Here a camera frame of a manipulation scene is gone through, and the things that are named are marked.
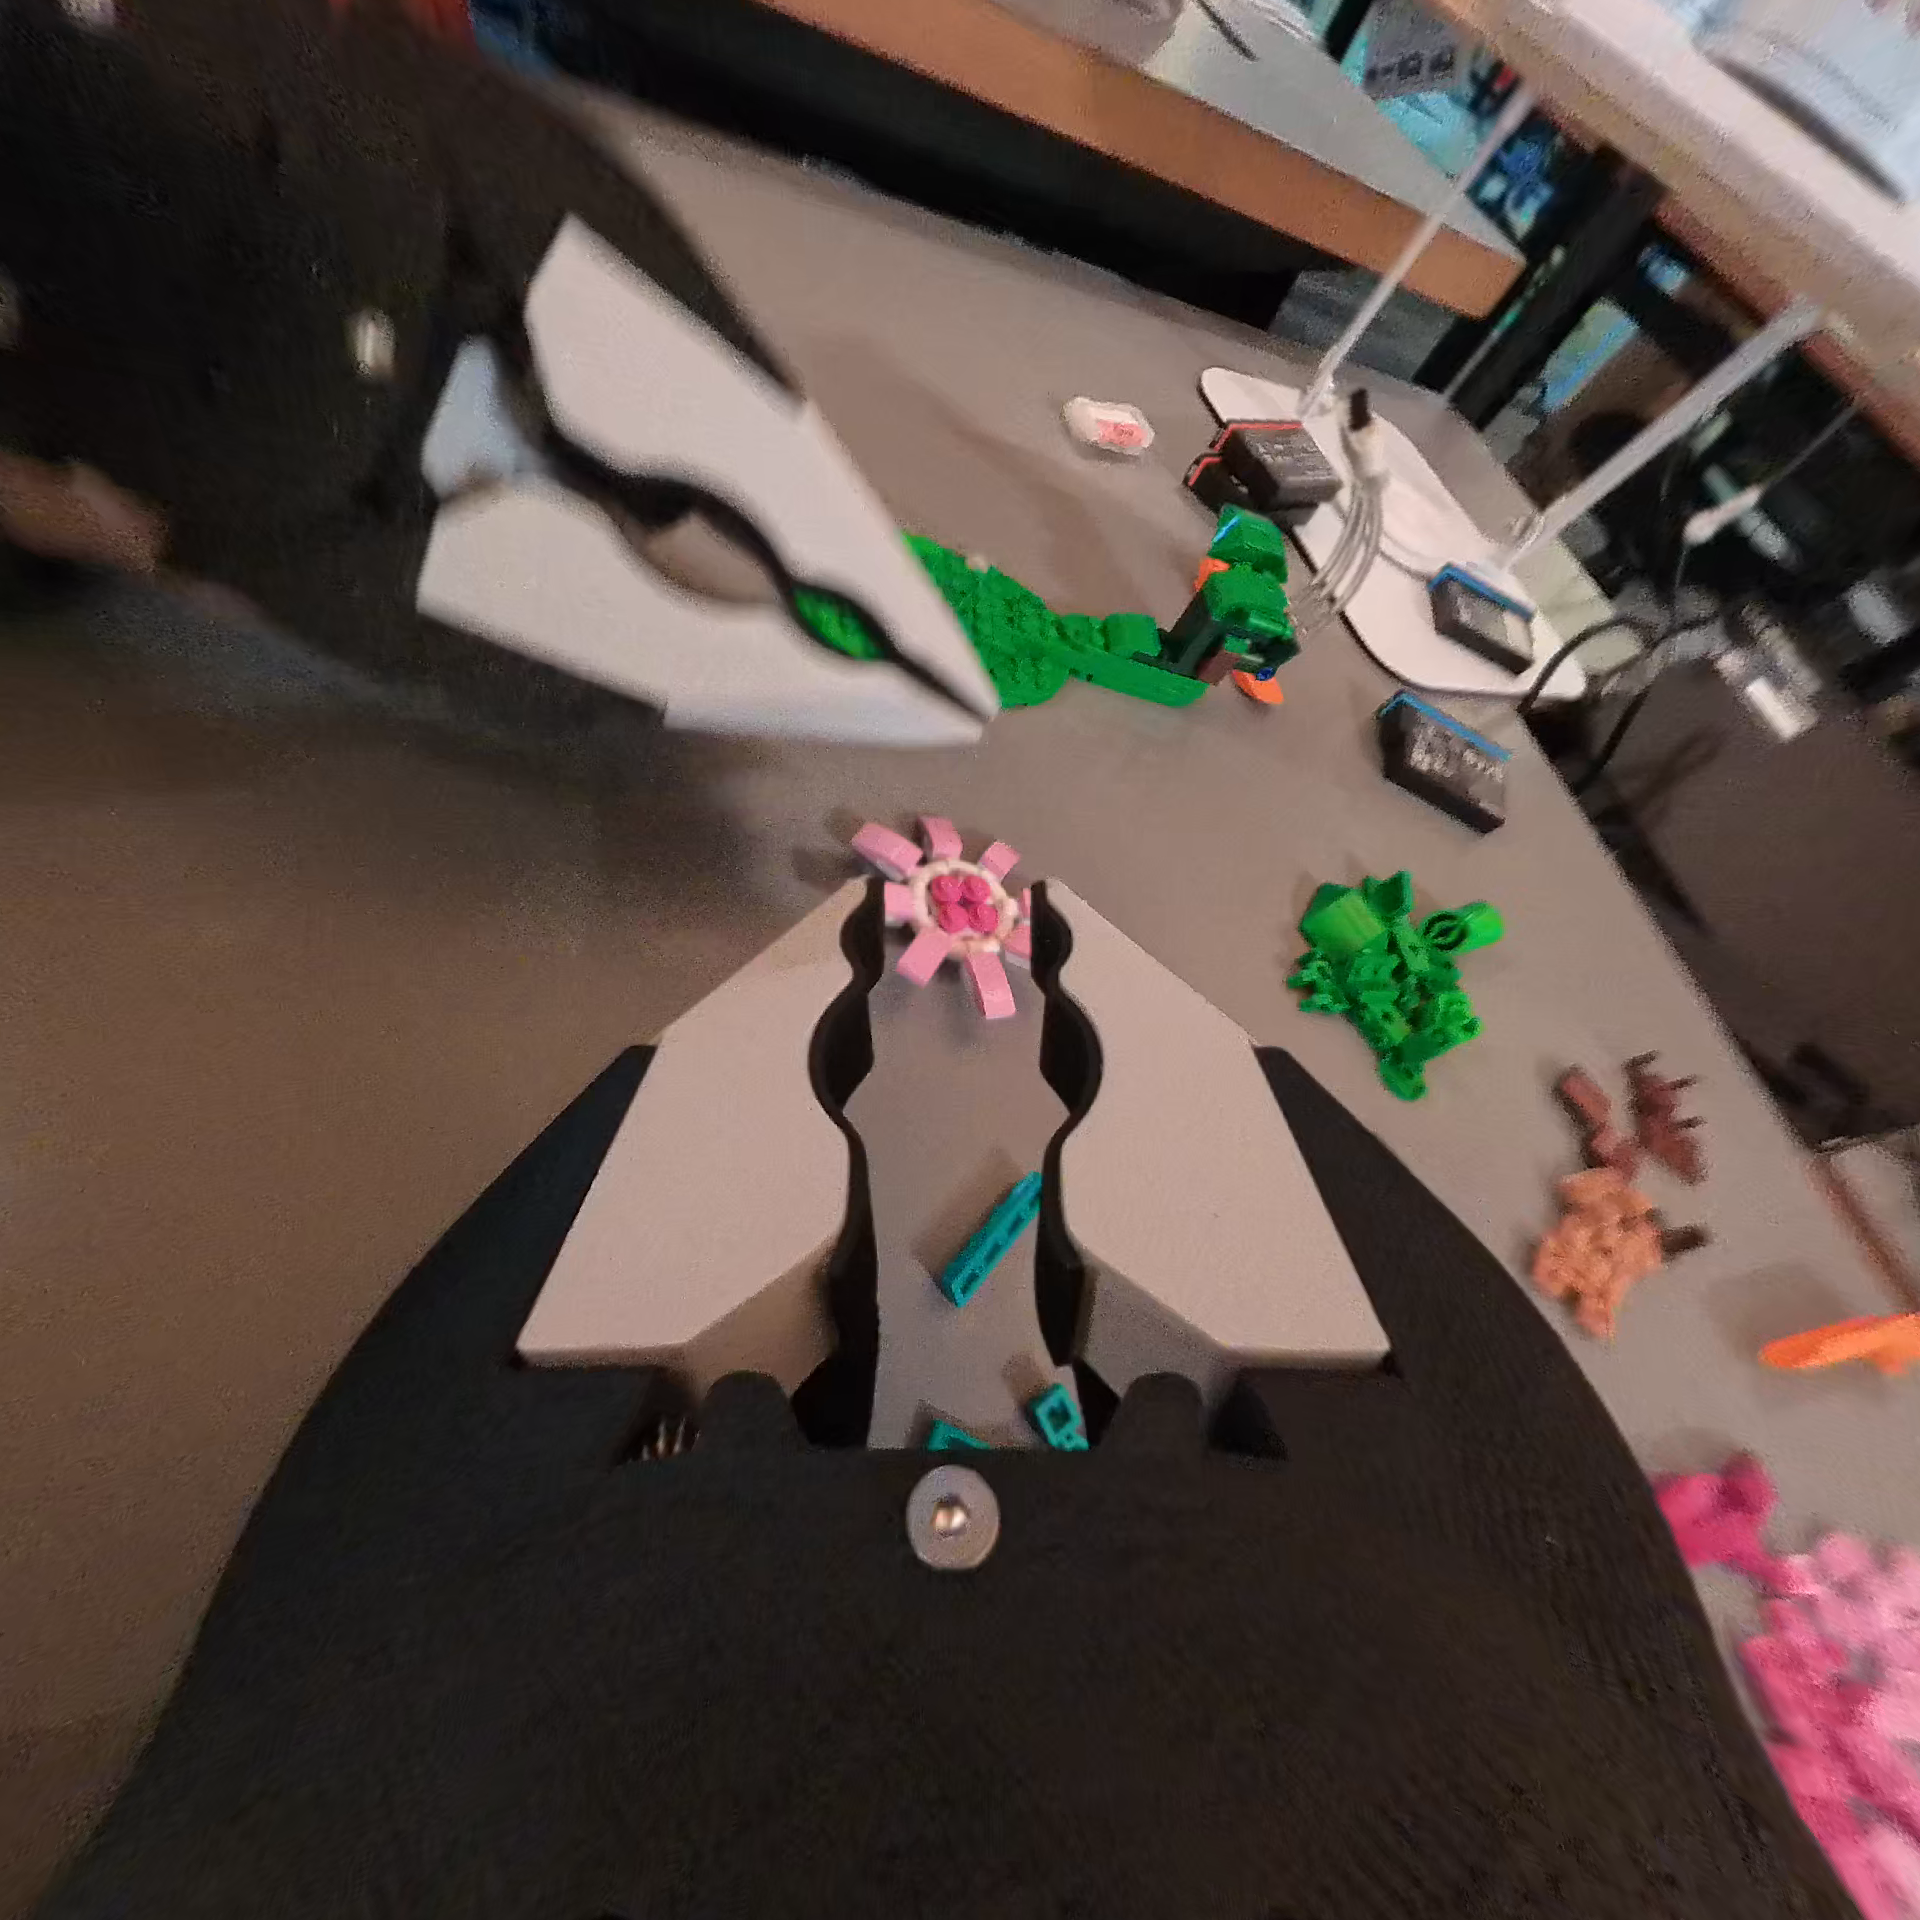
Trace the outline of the pile of pink lego pieces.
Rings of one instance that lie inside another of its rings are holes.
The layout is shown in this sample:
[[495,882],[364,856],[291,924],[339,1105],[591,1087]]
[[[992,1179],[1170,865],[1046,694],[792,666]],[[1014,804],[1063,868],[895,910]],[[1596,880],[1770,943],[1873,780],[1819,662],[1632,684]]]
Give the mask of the pile of pink lego pieces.
[[1776,1489],[1754,1457],[1652,1494],[1688,1568],[1737,1576],[1760,1602],[1737,1672],[1798,1816],[1862,1916],[1915,1918],[1915,1551],[1844,1531],[1772,1551]]

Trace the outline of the pile of green lego pieces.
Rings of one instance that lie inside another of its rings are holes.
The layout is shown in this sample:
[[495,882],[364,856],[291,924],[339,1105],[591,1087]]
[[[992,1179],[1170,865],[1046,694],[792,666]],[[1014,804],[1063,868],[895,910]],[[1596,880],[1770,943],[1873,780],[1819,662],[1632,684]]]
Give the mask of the pile of green lego pieces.
[[1409,872],[1329,880],[1307,899],[1299,934],[1304,951],[1287,988],[1306,1012],[1336,1018],[1361,1039],[1392,1098],[1424,1100],[1433,1064],[1481,1035],[1460,964],[1505,939],[1495,905],[1424,915]]

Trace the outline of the pink lego flower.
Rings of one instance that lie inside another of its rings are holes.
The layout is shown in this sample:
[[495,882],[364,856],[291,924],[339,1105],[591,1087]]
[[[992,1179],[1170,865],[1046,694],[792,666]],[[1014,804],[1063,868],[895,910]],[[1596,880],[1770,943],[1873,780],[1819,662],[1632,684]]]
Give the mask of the pink lego flower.
[[1036,939],[1020,854],[1002,839],[975,844],[940,814],[910,833],[862,824],[848,847],[880,880],[895,974],[916,990],[954,974],[983,1023],[1016,1019],[1016,972],[1032,968]]

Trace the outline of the long teal lego beam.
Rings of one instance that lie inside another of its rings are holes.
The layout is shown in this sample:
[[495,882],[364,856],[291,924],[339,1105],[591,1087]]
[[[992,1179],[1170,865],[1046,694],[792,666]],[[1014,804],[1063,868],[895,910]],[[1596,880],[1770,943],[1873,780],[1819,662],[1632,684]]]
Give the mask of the long teal lego beam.
[[1046,1193],[1042,1170],[1030,1170],[1011,1184],[980,1219],[964,1244],[944,1265],[938,1287],[955,1310],[971,1305],[1002,1262],[1041,1217]]

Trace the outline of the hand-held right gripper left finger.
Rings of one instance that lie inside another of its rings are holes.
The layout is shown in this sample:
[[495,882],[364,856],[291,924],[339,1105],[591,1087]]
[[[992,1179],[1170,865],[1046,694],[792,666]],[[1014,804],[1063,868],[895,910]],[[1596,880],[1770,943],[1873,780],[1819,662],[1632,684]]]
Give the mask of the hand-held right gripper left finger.
[[851,880],[665,1027],[521,1324],[531,1367],[731,1375],[870,1411],[874,1199],[854,1089],[874,1067],[880,899]]

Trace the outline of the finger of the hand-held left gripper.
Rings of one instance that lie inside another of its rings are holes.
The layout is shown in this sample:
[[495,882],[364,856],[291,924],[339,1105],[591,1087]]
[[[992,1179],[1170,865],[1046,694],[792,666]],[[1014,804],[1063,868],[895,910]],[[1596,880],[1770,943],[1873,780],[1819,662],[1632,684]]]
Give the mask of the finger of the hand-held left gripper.
[[895,663],[854,662],[772,603],[670,583],[614,511],[563,482],[515,423],[496,350],[456,353],[424,438],[440,505],[416,609],[662,711],[673,729],[955,747],[985,721]]
[[804,592],[895,647],[851,662],[782,612],[670,641],[670,723],[991,723],[999,696],[897,518],[820,412],[567,218],[521,308],[547,416],[616,476],[679,482],[748,524]]

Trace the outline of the black battery blue trim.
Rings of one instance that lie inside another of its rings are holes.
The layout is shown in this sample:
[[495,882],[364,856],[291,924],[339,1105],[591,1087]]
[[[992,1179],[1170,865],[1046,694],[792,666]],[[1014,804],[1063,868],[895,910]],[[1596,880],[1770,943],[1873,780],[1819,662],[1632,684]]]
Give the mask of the black battery blue trim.
[[1426,592],[1438,639],[1510,674],[1532,667],[1537,606],[1458,566],[1442,566],[1428,579]]
[[1513,752],[1411,691],[1376,708],[1382,777],[1478,835],[1507,824]]

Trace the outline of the wood edged side table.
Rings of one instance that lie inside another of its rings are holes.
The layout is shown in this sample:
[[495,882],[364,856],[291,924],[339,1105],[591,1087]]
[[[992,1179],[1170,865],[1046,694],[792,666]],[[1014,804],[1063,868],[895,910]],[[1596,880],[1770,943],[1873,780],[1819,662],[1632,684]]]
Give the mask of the wood edged side table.
[[1355,270],[1385,273],[1438,214],[1406,288],[1481,320],[1520,280],[1516,243],[1339,67],[1267,20],[1236,55],[1192,6],[1124,64],[985,2],[772,2],[761,12],[940,83]]

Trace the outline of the person's left hand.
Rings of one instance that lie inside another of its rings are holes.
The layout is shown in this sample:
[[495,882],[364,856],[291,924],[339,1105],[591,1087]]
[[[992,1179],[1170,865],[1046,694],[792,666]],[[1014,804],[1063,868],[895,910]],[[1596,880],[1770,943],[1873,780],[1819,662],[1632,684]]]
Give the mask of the person's left hand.
[[159,512],[86,464],[2,448],[2,539],[41,560],[153,576],[166,560]]

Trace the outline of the green lego plant model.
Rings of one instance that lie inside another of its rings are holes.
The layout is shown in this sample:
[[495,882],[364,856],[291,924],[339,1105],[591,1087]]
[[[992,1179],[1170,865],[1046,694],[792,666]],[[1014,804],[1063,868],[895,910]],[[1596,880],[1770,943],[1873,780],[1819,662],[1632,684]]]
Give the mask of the green lego plant model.
[[1274,682],[1302,651],[1290,542],[1244,507],[1219,512],[1192,600],[1168,627],[1131,611],[1063,612],[985,560],[923,536],[906,536],[904,546],[975,646],[1004,708],[1048,704],[1071,682],[1190,708],[1228,676]]

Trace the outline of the pile of brown lego pieces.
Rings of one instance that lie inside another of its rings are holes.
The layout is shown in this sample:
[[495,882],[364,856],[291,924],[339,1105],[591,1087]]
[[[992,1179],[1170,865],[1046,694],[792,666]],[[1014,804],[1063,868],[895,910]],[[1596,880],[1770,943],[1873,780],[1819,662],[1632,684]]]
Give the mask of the pile of brown lego pieces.
[[1684,1112],[1691,1075],[1666,1075],[1660,1051],[1623,1064],[1623,1100],[1614,1100],[1592,1073],[1567,1067],[1552,1082],[1552,1098],[1576,1130],[1585,1169],[1612,1170],[1632,1184],[1656,1167],[1688,1187],[1707,1177],[1703,1120]]

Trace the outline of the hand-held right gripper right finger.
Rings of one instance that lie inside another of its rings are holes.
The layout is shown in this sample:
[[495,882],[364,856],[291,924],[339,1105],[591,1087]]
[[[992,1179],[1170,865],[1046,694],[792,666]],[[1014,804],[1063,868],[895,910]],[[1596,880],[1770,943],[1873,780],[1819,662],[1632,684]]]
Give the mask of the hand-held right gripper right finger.
[[1388,1332],[1252,1039],[1063,880],[1034,897],[1048,1356],[1114,1396],[1265,1372],[1361,1376]]

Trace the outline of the orange brick separator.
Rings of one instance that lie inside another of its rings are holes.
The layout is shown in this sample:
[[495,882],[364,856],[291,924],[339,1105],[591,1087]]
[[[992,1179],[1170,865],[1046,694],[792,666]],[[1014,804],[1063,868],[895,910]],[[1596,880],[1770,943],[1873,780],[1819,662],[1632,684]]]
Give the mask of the orange brick separator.
[[1881,1376],[1904,1376],[1919,1367],[1919,1313],[1858,1318],[1786,1336],[1760,1351],[1760,1362],[1780,1375],[1865,1364]]

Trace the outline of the pile of salmon lego pieces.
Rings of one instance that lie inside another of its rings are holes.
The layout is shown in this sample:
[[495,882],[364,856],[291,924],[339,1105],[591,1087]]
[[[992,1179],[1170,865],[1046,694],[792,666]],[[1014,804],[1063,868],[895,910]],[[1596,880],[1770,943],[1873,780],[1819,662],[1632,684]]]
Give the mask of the pile of salmon lego pieces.
[[1674,1227],[1619,1169],[1571,1172],[1560,1217],[1535,1248],[1535,1290],[1571,1313],[1586,1337],[1614,1340],[1628,1294],[1672,1262],[1712,1244],[1702,1225]]

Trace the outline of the black battery red trim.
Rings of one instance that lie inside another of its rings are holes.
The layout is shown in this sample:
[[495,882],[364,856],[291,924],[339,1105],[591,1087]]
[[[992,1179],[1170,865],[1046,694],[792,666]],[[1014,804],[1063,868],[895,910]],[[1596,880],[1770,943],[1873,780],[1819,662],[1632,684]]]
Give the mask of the black battery red trim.
[[1306,423],[1240,422],[1219,428],[1184,488],[1211,512],[1236,507],[1299,527],[1334,505],[1344,482]]

